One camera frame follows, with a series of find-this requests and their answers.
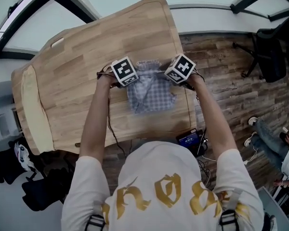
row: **foot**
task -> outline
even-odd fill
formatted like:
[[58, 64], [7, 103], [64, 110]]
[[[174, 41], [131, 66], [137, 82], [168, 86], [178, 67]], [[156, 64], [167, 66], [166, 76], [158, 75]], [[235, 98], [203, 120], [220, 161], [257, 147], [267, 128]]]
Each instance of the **foot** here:
[[271, 216], [270, 218], [270, 224], [271, 224], [271, 231], [277, 231], [277, 220], [275, 216]]
[[253, 116], [252, 118], [249, 119], [249, 125], [254, 126], [257, 120], [258, 118]]
[[257, 134], [257, 132], [253, 132], [253, 133], [251, 134], [251, 136], [250, 136], [247, 140], [245, 140], [245, 142], [244, 142], [244, 146], [245, 146], [245, 147], [248, 147], [248, 146], [250, 145], [250, 143], [251, 143], [251, 138], [252, 138], [252, 136], [254, 136], [255, 134]]

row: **backpack strap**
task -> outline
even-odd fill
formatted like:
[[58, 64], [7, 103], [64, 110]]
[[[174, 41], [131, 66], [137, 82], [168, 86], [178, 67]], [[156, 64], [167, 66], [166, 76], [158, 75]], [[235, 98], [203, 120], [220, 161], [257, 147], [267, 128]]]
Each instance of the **backpack strap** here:
[[236, 219], [236, 206], [239, 202], [240, 195], [242, 194], [241, 189], [234, 189], [230, 196], [227, 208], [222, 212], [221, 218], [217, 224], [217, 231], [239, 231], [239, 223]]
[[100, 215], [92, 215], [90, 216], [85, 231], [106, 231], [107, 228], [105, 226], [104, 217]]

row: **gold lettering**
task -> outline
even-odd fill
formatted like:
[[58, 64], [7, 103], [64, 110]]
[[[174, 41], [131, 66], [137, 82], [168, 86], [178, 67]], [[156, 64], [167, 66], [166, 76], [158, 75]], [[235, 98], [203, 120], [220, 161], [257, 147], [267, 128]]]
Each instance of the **gold lettering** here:
[[102, 205], [102, 213], [103, 213], [103, 216], [104, 216], [104, 219], [105, 219], [105, 223], [107, 225], [109, 225], [109, 217], [108, 217], [109, 216], [109, 211], [110, 211], [110, 206], [108, 204], [104, 203]]
[[[194, 193], [195, 196], [192, 197], [192, 199], [190, 200], [189, 204], [190, 204], [190, 206], [192, 208], [192, 211], [193, 211], [194, 215], [198, 215], [198, 214], [202, 213], [203, 211], [205, 211], [212, 204], [216, 204], [215, 216], [214, 217], [217, 217], [220, 214], [220, 212], [222, 211], [221, 203], [218, 200], [215, 199], [214, 193], [212, 193], [208, 189], [204, 189], [204, 188], [201, 187], [201, 181], [196, 182], [192, 186], [192, 190], [193, 190], [193, 193]], [[203, 194], [203, 192], [205, 192], [205, 191], [208, 192], [208, 198], [207, 198], [206, 206], [203, 208], [201, 206], [199, 198]]]
[[[166, 194], [163, 191], [162, 188], [162, 182], [166, 180], [169, 181], [166, 184]], [[173, 186], [175, 188], [175, 200], [171, 200], [169, 196], [172, 194]], [[181, 177], [174, 173], [173, 176], [165, 175], [164, 178], [154, 183], [155, 186], [155, 193], [156, 197], [159, 201], [161, 201], [163, 204], [165, 204], [168, 208], [171, 208], [181, 197]]]
[[[221, 202], [225, 201], [228, 203], [230, 200], [230, 197], [226, 197], [227, 195], [228, 193], [226, 191], [222, 191], [218, 194], [218, 198]], [[250, 210], [247, 205], [244, 205], [241, 202], [238, 202], [236, 206], [236, 213], [244, 217], [248, 221], [250, 221]]]
[[129, 193], [132, 194], [133, 197], [135, 198], [137, 209], [144, 211], [148, 208], [148, 206], [151, 203], [151, 200], [146, 201], [143, 199], [142, 193], [137, 187], [131, 186], [135, 182], [135, 180], [133, 180], [133, 182], [127, 185], [126, 187], [117, 190], [117, 212], [118, 212], [117, 219], [119, 219], [123, 215], [125, 211], [125, 206], [128, 205], [124, 202], [124, 196]]

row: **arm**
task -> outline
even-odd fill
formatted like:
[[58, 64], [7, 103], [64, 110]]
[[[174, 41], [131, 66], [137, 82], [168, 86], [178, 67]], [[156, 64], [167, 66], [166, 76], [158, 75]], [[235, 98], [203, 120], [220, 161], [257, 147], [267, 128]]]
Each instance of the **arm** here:
[[208, 137], [217, 160], [226, 150], [236, 149], [236, 142], [220, 107], [213, 99], [203, 79], [200, 76], [191, 75], [189, 82], [195, 88], [198, 95]]
[[97, 81], [81, 137], [79, 159], [63, 205], [62, 231], [84, 230], [92, 214], [102, 215], [101, 206], [110, 196], [102, 161], [109, 89], [114, 80], [112, 77], [101, 76]]
[[213, 192], [219, 196], [225, 209], [234, 189], [241, 189], [243, 192], [236, 206], [238, 220], [246, 231], [261, 230], [263, 206], [243, 164], [229, 125], [203, 79], [197, 75], [192, 75], [190, 78], [189, 82], [195, 88], [199, 98], [208, 136], [217, 160], [216, 186]]
[[101, 76], [83, 128], [79, 156], [91, 156], [103, 162], [108, 115], [108, 96], [113, 80]]
[[274, 186], [289, 186], [289, 180], [275, 180]]

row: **wooden tabletop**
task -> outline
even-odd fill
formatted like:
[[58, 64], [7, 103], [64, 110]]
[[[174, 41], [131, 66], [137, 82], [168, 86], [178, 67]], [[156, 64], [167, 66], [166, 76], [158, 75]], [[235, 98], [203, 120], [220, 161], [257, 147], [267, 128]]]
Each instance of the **wooden tabletop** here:
[[[106, 64], [128, 56], [137, 61], [159, 59], [162, 64], [183, 53], [177, 29], [165, 0], [142, 0], [95, 22], [64, 30], [50, 39], [27, 65], [12, 73], [13, 96], [24, 135], [34, 154], [40, 154], [30, 133], [21, 97], [23, 72], [31, 65], [37, 76], [55, 150], [79, 153], [84, 122], [95, 92], [96, 73]], [[135, 115], [126, 89], [110, 92], [111, 126], [118, 141], [174, 137], [196, 126], [191, 91], [173, 87], [173, 109]], [[115, 139], [107, 129], [105, 145]]]

